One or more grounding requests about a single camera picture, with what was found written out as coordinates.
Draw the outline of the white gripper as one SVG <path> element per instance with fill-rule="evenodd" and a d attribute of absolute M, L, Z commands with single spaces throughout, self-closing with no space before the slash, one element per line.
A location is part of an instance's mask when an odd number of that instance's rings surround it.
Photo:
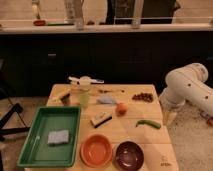
<path fill-rule="evenodd" d="M 168 126 L 174 121 L 177 111 L 175 110 L 175 106 L 169 102 L 161 101 L 160 104 L 162 107 L 163 124 Z"/>

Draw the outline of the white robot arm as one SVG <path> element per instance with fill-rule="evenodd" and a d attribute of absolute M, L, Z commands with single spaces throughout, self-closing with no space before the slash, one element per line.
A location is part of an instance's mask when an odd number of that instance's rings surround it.
<path fill-rule="evenodd" d="M 205 84 L 208 70 L 201 63 L 192 63 L 167 73 L 166 87 L 159 95 L 163 124 L 169 125 L 186 101 L 196 105 L 205 119 L 213 119 L 213 88 Z"/>

